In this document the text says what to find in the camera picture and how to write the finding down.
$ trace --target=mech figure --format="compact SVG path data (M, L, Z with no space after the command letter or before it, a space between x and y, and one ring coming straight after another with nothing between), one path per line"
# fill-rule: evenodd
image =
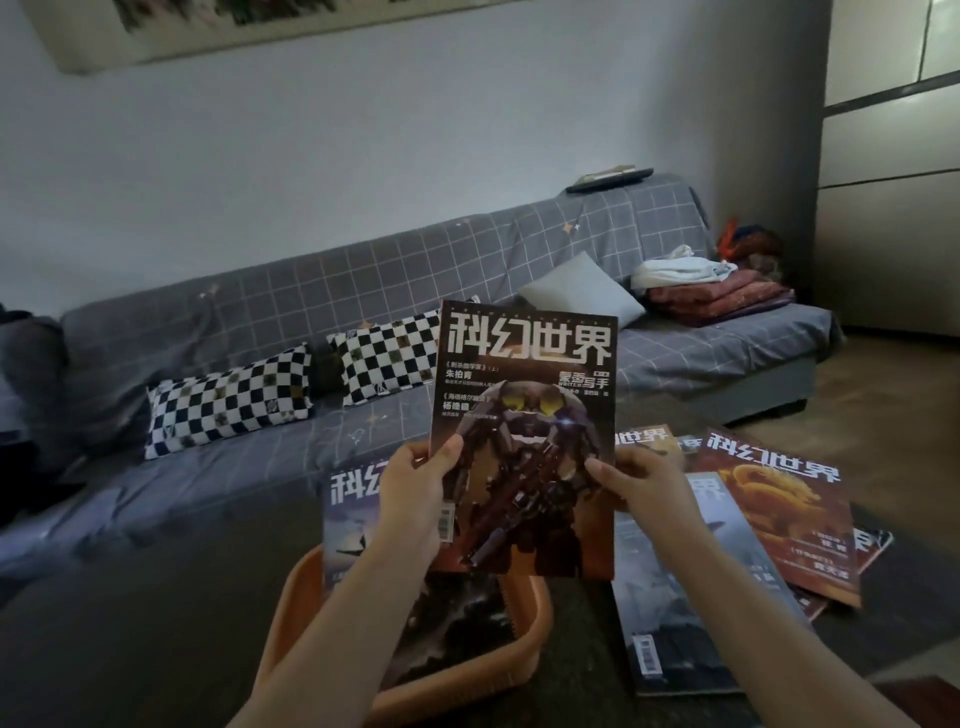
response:
M487 389L457 427L464 448L444 479L444 499L460 502L476 452L488 442L499 463L488 478L490 497L473 506L462 563L472 569L509 570L511 546L535 551L537 573L579 576L580 541L573 508L597 487L584 463L600 452L596 428L570 391L535 381L501 381ZM560 473L569 456L575 470Z

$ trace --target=floor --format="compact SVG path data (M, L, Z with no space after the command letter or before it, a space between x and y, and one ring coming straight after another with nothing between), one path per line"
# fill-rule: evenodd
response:
M849 334L846 348L817 368L804 412L739 429L822 457L840 468L855 501L960 554L960 342ZM874 679L925 675L960 688L960 640Z

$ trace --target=folded blanket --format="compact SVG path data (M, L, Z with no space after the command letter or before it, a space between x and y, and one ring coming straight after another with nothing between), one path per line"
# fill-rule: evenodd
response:
M630 278L634 293L642 294L648 288L686 283L713 283L725 280L736 266L733 263L707 260L704 257L675 257L665 260L645 260Z
M652 303L710 303L761 278L757 271L734 271L726 280L716 283L690 283L651 288L647 291L647 296Z
M776 296L773 299L767 299L766 301L761 301L760 303L754 303L743 308L738 308L735 311L724 314L723 316L714 316L710 318L704 316L684 316L683 314L680 314L675 315L672 318L684 326L699 328L711 326L713 324L721 324L724 321L732 321L733 319L738 319L742 316L750 316L754 313L772 311L775 308L783 308L788 303L793 303L796 300L797 297L794 292L788 289L786 292L781 293L779 296Z
M771 280L757 280L710 303L671 303L664 308L672 314L715 318L754 303L773 299L785 293L786 290L779 283Z

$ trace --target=gray checkered sofa cover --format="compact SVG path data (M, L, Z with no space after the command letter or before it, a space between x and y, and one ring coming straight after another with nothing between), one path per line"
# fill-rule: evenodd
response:
M345 409L342 391L315 392L306 421L145 462L149 385L302 341L326 352L330 333L422 313L444 298L513 303L524 283L580 252L623 282L642 260L683 243L707 253L707 227L690 188L658 174L72 310L60 321L69 365L58 413L71 441L59 445L85 453L70 477L88 487L0 533L0 574L58 570L314 497L335 461L425 437L433 394L420 387ZM644 318L620 333L617 386L685 396L827 352L834 332L828 311L802 305L699 329Z

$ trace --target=magazine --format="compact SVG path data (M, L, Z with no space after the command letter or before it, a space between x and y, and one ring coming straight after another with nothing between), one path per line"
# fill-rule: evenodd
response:
M717 473L691 473L701 514L724 551L797 619L804 614ZM640 695L735 692L739 688L693 612L683 587L660 563L628 514L615 521L613 596Z
M890 531L868 528L865 525L855 525L853 527L853 539L856 541L857 571L862 574L876 561L881 553L890 547L890 544L894 542L894 535ZM806 589L790 587L790 590L800 604L800 608L804 610L806 618L810 621L818 618L830 604L829 599L808 592Z
M444 478L433 569L613 578L617 321L444 301L431 451L464 438Z
M789 584L860 606L850 500L836 468L712 429L693 470L720 473Z
M352 458L323 481L324 590L330 592L373 538L379 477L394 448ZM514 639L497 578L428 573L381 690L403 685L491 652Z
M643 445L664 455L679 468L684 466L684 451L680 441L673 436L668 425L643 425L630 427L616 433L616 444Z

